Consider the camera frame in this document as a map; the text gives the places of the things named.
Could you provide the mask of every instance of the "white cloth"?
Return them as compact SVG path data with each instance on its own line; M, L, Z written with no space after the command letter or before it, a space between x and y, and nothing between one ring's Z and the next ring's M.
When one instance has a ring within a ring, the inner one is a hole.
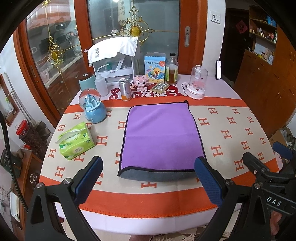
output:
M137 37L115 37L98 42L88 51L89 64L105 58L113 58L117 53L134 57L138 46L137 42Z

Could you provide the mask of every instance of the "blue gripper pad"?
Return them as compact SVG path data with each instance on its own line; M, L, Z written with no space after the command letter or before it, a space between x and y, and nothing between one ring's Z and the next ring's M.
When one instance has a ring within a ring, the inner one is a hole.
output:
M276 141L273 144L273 150L280 154L282 157L286 158L287 160L293 159L293 152L288 147L284 146L283 144Z
M79 170L78 173L75 175L75 177L77 176L80 179L80 182L76 185L76 188L74 190L74 203L77 206L86 202L87 197L89 196L102 171L102 158L94 156L89 164L84 169Z
M194 171L201 181L211 203L220 207L223 203L222 189L199 157L195 159Z

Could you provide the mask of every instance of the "light switch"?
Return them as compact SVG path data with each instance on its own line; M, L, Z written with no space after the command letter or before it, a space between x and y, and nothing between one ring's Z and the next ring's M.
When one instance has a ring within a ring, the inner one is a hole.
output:
M211 11L211 21L212 22L215 22L215 23L218 23L218 24L221 24L220 21L221 21L221 14L218 13L218 12L215 12L215 11Z

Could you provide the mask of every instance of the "round table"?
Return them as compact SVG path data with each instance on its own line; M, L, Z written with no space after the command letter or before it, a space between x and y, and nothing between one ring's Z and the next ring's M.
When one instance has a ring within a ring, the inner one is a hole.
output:
M62 116L43 162L40 181L46 185L62 182L84 168L94 155L101 156L104 169L85 204L82 213L94 229L122 234L163 234L207 224L216 207L209 201L198 178L176 182L154 183L117 177L119 156L128 110L138 104L182 102L187 100L198 126L205 154L214 169L235 183L251 185L254 176L244 167L241 157L246 151L260 154L262 161L277 171L277 163L268 139L253 113L223 81L208 78L205 98L193 100L184 90L190 76L179 75L177 85L162 95L140 91L132 85L133 99L119 100L118 86L109 86L103 97L108 119L99 124L87 123L96 146L71 161L59 153L58 136L85 121L78 105L79 94ZM61 205L56 204L65 218Z

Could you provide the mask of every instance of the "snow globe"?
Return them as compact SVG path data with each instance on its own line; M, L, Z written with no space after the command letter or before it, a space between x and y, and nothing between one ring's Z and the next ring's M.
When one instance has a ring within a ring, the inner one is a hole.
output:
M208 71L201 65L192 68L189 85L186 94L192 98L200 100L205 96L205 83L207 81Z
M101 101L101 95L94 88L88 88L81 92L79 104L84 109L86 119L91 123L99 123L107 115L107 110Z

